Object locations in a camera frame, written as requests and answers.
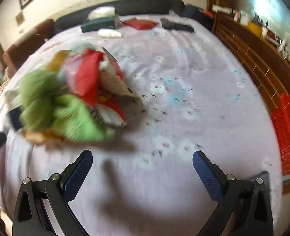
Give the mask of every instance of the black headboard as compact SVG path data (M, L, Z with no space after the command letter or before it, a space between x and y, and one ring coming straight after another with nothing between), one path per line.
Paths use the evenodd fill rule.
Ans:
M142 14L160 14L167 15L173 10L178 15L182 14L185 8L184 2L181 0L117 0L106 3L97 4L91 7L72 12L62 16L56 20L55 34L69 29L74 26L81 25L88 14L100 6L114 6L115 13L120 16L126 15L142 15Z

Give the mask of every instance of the headboard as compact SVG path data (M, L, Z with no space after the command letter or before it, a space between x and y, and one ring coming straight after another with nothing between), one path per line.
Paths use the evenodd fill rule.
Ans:
M213 33L243 65L272 114L279 104L280 94L290 95L289 63L275 47L226 14L216 14Z

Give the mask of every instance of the bed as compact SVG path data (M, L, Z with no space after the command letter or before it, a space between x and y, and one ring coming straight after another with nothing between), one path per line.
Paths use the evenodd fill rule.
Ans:
M127 128L115 140L47 150L6 128L2 94L0 131L7 133L7 143L0 150L0 206L10 218L24 178L44 180L61 173L88 149L92 169L69 205L89 235L196 235L217 205L192 166L193 153L202 149L238 179L270 173L276 224L282 195L279 148L257 88L233 54L198 22L139 16L156 22L161 17L190 24L195 33L124 26L123 38L105 39L76 26L51 38L14 75L6 90L18 87L26 72L58 50L90 42L118 60L140 100L121 104ZM50 209L48 215L63 235Z

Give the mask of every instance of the yellow container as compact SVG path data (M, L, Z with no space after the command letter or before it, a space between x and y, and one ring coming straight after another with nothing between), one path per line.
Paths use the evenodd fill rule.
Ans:
M249 22L248 23L247 29L252 31L257 36L261 36L262 35L262 26L258 26L256 24L254 24L253 22Z

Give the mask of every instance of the pile of clothes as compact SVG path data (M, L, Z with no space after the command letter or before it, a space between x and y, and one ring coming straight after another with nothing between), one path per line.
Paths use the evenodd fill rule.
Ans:
M126 119L117 98L137 96L129 89L117 61L84 43L61 50L43 66L23 76L16 90L5 92L10 125L26 140L100 142L115 136Z

